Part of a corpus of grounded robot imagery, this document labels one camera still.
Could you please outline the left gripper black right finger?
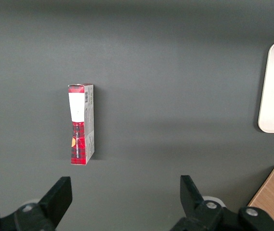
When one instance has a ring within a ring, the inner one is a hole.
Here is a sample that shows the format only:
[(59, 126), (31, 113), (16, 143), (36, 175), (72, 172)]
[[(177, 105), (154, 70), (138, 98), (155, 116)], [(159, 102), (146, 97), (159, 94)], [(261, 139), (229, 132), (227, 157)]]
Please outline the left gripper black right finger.
[(274, 231), (274, 220), (260, 208), (246, 206), (235, 213), (203, 199), (189, 175), (180, 177), (180, 199), (186, 216), (172, 231)]

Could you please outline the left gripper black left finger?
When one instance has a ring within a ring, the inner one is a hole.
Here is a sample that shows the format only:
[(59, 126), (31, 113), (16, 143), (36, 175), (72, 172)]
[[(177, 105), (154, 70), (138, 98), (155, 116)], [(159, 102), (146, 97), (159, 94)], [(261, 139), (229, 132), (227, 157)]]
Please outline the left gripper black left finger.
[(71, 178), (61, 177), (38, 202), (0, 217), (0, 231), (54, 231), (71, 203)]

